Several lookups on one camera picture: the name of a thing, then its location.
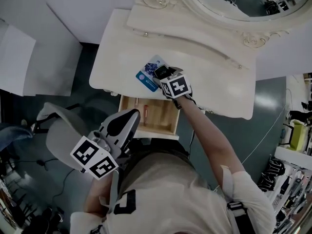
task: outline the card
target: card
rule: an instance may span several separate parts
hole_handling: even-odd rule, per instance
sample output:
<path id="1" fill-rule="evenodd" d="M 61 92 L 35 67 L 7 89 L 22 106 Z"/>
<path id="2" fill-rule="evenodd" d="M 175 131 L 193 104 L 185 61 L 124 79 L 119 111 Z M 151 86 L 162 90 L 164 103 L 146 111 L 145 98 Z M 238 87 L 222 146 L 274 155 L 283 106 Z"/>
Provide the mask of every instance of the card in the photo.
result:
<path id="1" fill-rule="evenodd" d="M 83 136 L 70 155 L 97 180 L 118 168 L 110 153 Z"/>
<path id="2" fill-rule="evenodd" d="M 154 71 L 162 65 L 168 67 L 168 64 L 159 55 L 155 55 L 143 68 L 141 68 L 137 73 L 136 78 L 149 90 L 155 92 L 158 86 L 153 82 Z"/>

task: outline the white vanity table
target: white vanity table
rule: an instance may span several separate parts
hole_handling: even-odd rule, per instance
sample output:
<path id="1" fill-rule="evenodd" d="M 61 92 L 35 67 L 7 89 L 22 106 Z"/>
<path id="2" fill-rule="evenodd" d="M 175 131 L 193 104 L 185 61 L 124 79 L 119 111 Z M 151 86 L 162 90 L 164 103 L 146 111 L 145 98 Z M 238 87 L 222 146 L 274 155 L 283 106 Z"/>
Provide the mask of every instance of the white vanity table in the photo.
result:
<path id="1" fill-rule="evenodd" d="M 206 111 L 251 119 L 255 59 L 271 38 L 311 17 L 312 0 L 267 17 L 248 17 L 222 0 L 136 0 L 115 9 L 105 29 L 90 85 L 134 98 L 164 99 L 136 79 L 160 55 L 188 76 L 197 104 Z"/>

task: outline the wooden drawer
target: wooden drawer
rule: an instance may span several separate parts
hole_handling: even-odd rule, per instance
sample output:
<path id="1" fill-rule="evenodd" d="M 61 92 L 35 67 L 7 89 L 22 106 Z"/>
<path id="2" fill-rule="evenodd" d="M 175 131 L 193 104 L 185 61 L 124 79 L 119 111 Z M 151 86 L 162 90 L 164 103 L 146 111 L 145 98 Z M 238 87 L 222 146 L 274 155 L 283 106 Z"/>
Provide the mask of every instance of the wooden drawer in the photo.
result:
<path id="1" fill-rule="evenodd" d="M 121 96 L 119 111 L 135 108 L 136 98 Z M 148 105 L 147 120 L 144 125 L 144 106 Z M 180 111 L 170 100 L 138 99 L 136 107 L 141 113 L 141 120 L 134 138 L 179 139 L 176 126 Z"/>

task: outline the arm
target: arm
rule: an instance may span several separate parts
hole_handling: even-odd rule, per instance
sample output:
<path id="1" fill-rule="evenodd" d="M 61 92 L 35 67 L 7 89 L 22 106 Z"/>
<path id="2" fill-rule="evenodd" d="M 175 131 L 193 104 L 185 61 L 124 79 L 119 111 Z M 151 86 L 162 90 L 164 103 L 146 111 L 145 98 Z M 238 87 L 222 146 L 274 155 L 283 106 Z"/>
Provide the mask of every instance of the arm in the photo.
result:
<path id="1" fill-rule="evenodd" d="M 223 171 L 221 165 L 228 166 L 231 173 L 244 171 L 231 144 L 223 133 L 189 99 L 179 97 L 179 104 L 192 125 L 201 146 L 210 162 L 213 173 L 222 187 Z"/>
<path id="2" fill-rule="evenodd" d="M 102 206 L 99 197 L 104 197 L 109 203 L 113 173 L 110 173 L 101 180 L 93 179 L 91 189 L 84 203 L 84 212 L 91 213 L 100 217 L 107 214 L 108 208 Z"/>

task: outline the glove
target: glove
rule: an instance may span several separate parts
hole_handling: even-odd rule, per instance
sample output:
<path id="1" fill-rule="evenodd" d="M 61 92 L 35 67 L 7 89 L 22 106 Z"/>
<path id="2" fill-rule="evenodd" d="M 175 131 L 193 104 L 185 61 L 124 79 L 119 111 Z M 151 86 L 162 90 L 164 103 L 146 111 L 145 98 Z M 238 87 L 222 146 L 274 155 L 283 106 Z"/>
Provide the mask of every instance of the glove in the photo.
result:
<path id="1" fill-rule="evenodd" d="M 182 74 L 182 71 L 180 68 L 169 67 L 166 72 L 161 74 L 161 79 L 153 77 L 154 83 L 162 90 L 166 98 L 174 102 L 177 109 L 181 109 L 181 106 L 176 100 L 180 96 L 184 96 L 195 103 L 192 97 L 193 91 L 191 85 L 186 76 Z"/>

